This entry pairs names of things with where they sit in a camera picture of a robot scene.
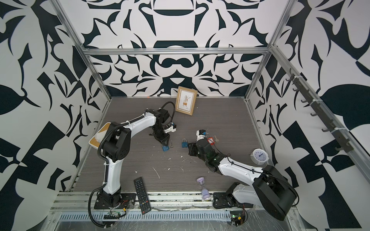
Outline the blue padlock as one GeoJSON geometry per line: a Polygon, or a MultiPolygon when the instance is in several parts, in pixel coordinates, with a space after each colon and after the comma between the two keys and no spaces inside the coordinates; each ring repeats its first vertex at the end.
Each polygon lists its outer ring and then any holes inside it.
{"type": "Polygon", "coordinates": [[[163,145],[163,146],[162,146],[162,149],[163,149],[163,151],[164,151],[164,152],[166,152],[166,151],[168,151],[170,148],[169,148],[169,146],[165,146],[165,145],[163,145]]]}
{"type": "Polygon", "coordinates": [[[188,148],[188,141],[187,141],[187,139],[182,139],[181,145],[182,145],[182,148],[188,148]]]}

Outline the red padlock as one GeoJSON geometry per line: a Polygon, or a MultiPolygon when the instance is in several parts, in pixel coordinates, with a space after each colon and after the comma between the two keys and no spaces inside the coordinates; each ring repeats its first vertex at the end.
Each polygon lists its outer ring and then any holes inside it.
{"type": "Polygon", "coordinates": [[[214,140],[213,140],[213,138],[212,138],[212,137],[207,138],[207,140],[208,140],[208,142],[209,142],[211,145],[214,145],[214,140]]]}

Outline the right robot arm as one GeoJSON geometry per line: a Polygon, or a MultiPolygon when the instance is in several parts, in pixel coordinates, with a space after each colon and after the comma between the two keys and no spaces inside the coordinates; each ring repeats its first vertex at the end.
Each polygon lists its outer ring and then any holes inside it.
{"type": "Polygon", "coordinates": [[[235,161],[217,152],[207,139],[189,143],[188,149],[189,155],[201,159],[210,172],[240,181],[225,193],[231,207],[261,206],[269,215],[283,221],[298,200],[297,191],[274,166],[253,167],[235,161]]]}

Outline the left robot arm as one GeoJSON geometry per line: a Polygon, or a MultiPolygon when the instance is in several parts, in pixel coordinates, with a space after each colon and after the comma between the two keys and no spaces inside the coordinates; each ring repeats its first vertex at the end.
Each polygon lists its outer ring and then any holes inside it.
{"type": "Polygon", "coordinates": [[[97,155],[104,160],[105,175],[103,185],[97,190],[95,209],[117,208],[123,205],[120,174],[124,159],[130,152],[131,139],[147,128],[150,134],[167,150],[170,133],[176,131],[172,114],[164,108],[173,102],[166,102],[158,110],[146,109],[142,115],[123,123],[106,123],[90,140],[89,145],[97,150],[97,155]]]}

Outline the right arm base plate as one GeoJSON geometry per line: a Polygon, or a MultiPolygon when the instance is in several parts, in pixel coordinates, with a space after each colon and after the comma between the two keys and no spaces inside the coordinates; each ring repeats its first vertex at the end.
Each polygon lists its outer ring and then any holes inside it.
{"type": "Polygon", "coordinates": [[[213,207],[215,209],[223,208],[253,208],[252,204],[237,202],[231,194],[227,193],[213,193],[213,207]]]}

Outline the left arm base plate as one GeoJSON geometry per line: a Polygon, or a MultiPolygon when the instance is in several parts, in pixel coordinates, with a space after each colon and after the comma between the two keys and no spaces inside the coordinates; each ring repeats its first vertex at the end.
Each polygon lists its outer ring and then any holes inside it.
{"type": "Polygon", "coordinates": [[[135,205],[135,193],[116,193],[110,195],[102,191],[98,194],[94,209],[123,209],[135,205]]]}

